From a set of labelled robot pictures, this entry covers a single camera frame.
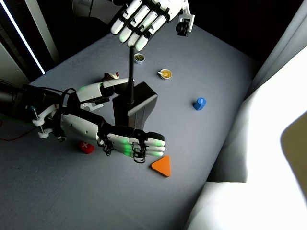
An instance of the red object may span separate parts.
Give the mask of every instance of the red object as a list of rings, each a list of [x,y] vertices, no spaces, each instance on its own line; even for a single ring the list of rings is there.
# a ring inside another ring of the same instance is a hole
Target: red object
[[[80,141],[79,148],[86,154],[90,154],[94,151],[94,146],[84,141]]]

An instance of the orange triangle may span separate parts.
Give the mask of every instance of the orange triangle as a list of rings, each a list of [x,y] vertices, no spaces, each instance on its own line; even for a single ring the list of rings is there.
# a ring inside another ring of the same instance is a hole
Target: orange triangle
[[[152,164],[152,168],[164,176],[171,176],[171,161],[169,156],[165,156]]]

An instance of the robotic arm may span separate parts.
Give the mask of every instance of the robotic arm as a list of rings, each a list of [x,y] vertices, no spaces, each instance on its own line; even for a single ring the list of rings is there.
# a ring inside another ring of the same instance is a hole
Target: robotic arm
[[[183,14],[179,16],[176,31],[178,35],[187,36],[192,31],[195,17],[190,13],[188,0],[133,0],[121,12],[111,33],[117,35],[121,31],[119,40],[122,43],[127,41],[129,47],[135,46],[136,50],[141,51],[180,10],[183,10]]]
[[[109,101],[113,93],[121,93],[127,81],[117,79],[95,83],[73,93],[66,90],[62,95],[31,85],[16,89],[0,83],[0,113],[32,122],[40,127],[40,138],[47,138],[53,133],[62,142],[66,140],[66,135],[71,134],[101,147],[107,155],[117,150],[133,157],[137,163],[144,163],[146,155],[163,155],[165,138],[162,135],[126,126],[112,126],[103,117],[91,113]]]

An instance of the white led light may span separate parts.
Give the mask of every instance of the white led light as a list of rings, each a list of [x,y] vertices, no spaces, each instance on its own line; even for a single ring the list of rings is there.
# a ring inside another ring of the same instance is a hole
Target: white led light
[[[40,71],[42,71],[43,74],[45,74],[45,71],[43,70],[42,66],[40,65],[40,63],[38,62],[37,58],[35,57],[32,49],[30,48],[29,44],[27,43],[26,39],[24,38],[23,34],[21,33],[20,29],[18,28],[18,25],[16,24],[15,20],[13,19],[9,9],[6,7],[5,3],[3,0],[0,0],[0,3],[2,5],[2,7],[4,8],[6,14],[8,15],[10,21],[12,22],[12,24],[14,25],[17,33],[19,34],[20,38],[22,39],[22,41],[24,42],[25,46],[27,47],[27,49],[29,50],[31,56],[33,57],[35,63],[37,64],[37,66],[39,67]]]

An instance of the table surface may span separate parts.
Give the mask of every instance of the table surface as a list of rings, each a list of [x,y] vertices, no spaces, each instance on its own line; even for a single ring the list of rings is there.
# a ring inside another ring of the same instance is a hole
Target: table surface
[[[175,20],[142,51],[135,65],[136,83],[145,81],[158,95],[145,123],[146,132],[166,137],[165,155],[172,175],[164,178],[145,164],[99,148],[81,154],[77,140],[40,140],[35,133],[0,142],[0,228],[74,230],[168,230],[183,228],[236,112],[257,63],[194,26],[189,37],[177,36]],[[59,90],[99,81],[104,72],[128,76],[129,49],[111,34],[35,80],[32,84]],[[170,69],[162,80],[157,72]],[[196,111],[192,103],[207,100]],[[96,113],[114,124],[113,105]],[[3,137],[21,133],[20,124],[4,122]]]

